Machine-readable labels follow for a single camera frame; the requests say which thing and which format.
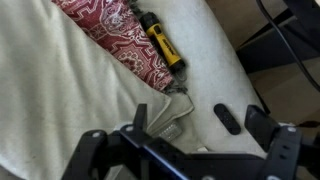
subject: white fabric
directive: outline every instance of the white fabric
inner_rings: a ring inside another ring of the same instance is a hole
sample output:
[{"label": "white fabric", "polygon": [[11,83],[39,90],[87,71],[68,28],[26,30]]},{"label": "white fabric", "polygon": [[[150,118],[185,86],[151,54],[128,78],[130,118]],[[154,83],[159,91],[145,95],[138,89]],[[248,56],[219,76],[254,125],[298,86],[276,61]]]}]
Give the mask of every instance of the white fabric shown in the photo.
[{"label": "white fabric", "polygon": [[[260,102],[228,39],[204,0],[139,0],[139,7],[152,11],[165,33],[187,62],[186,86],[195,110],[182,118],[196,128],[204,145],[214,151],[265,153],[244,128],[249,104]],[[230,135],[213,112],[225,104],[242,126]],[[180,145],[188,139],[179,140]]]},{"label": "white fabric", "polygon": [[20,178],[60,179],[85,131],[110,133],[140,103],[150,126],[193,109],[185,95],[172,107],[48,0],[5,0],[0,24],[0,165]]}]

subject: paisley pattern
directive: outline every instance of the paisley pattern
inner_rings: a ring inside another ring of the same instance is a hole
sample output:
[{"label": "paisley pattern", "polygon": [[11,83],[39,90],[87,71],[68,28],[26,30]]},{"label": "paisley pattern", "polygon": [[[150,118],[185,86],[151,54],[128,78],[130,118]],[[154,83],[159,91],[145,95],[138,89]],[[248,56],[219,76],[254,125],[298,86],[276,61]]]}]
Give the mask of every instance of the paisley pattern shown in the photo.
[{"label": "paisley pattern", "polygon": [[83,31],[152,88],[173,80],[126,0],[52,0]]}]

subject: black cable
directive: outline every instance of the black cable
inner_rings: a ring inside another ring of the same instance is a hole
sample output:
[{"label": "black cable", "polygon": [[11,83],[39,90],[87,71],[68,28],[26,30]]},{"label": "black cable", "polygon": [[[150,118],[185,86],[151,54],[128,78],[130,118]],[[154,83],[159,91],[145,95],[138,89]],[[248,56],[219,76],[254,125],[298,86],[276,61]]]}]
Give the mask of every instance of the black cable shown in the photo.
[{"label": "black cable", "polygon": [[292,46],[289,44],[287,38],[284,36],[278,25],[273,21],[270,14],[267,12],[266,8],[263,6],[261,0],[257,0],[257,4],[259,6],[260,11],[262,14],[266,17],[266,19],[269,21],[269,23],[272,25],[272,27],[277,31],[283,42],[286,44],[288,50],[290,51],[291,55],[293,56],[294,60],[298,64],[300,70],[305,75],[305,77],[309,80],[309,82],[313,85],[314,88],[316,88],[317,91],[320,92],[320,86],[319,84],[313,79],[307,68],[304,66],[304,64],[301,62],[300,58],[297,56],[295,51],[293,50]]}]

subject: red patterned fabric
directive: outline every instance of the red patterned fabric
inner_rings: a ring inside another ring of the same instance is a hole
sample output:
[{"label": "red patterned fabric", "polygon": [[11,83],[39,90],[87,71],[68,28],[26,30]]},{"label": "red patterned fabric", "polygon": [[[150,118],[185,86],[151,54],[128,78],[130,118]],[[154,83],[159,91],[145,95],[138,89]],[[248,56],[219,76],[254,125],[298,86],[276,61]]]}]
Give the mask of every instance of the red patterned fabric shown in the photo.
[{"label": "red patterned fabric", "polygon": [[172,76],[126,0],[52,0],[85,33],[152,88],[162,91]]}]

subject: floor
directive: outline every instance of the floor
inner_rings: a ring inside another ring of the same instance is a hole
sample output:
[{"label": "floor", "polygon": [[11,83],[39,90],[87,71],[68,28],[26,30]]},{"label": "floor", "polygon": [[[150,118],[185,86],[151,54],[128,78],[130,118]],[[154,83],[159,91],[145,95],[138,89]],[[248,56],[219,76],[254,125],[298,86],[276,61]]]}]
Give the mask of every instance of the floor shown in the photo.
[{"label": "floor", "polygon": [[[267,23],[258,10],[255,0],[207,0],[207,2],[235,49]],[[281,0],[264,2],[272,16],[286,9]],[[309,60],[305,64],[320,83],[320,58]],[[275,120],[294,124],[309,120],[320,122],[320,93],[309,84],[296,64],[249,74],[249,78],[265,100]],[[320,132],[320,127],[301,130],[306,136],[314,137]],[[303,168],[299,169],[298,174],[300,179],[314,179]]]}]

